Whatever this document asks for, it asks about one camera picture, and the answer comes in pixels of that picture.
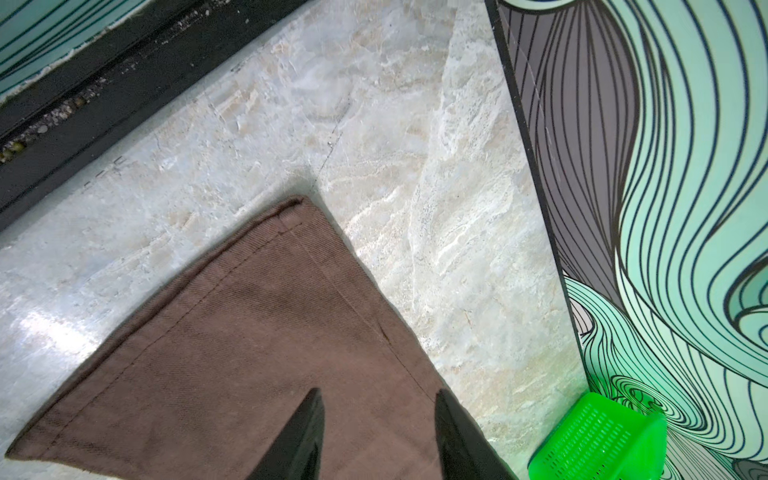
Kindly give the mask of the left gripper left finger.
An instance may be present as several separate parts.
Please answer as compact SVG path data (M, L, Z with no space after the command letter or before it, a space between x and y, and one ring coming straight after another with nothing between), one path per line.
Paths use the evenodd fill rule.
M312 388L247 479L317 480L324 433L321 390Z

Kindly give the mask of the brown trousers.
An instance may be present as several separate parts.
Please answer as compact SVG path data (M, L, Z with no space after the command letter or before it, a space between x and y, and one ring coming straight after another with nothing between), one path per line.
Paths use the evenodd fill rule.
M324 479L438 479L444 381L308 198L251 219L120 325L7 457L122 479L243 479L312 389Z

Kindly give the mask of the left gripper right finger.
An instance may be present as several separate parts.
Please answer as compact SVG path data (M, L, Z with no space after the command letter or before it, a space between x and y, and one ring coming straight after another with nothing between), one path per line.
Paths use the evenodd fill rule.
M446 388L435 400L435 431L445 480L517 480L472 416Z

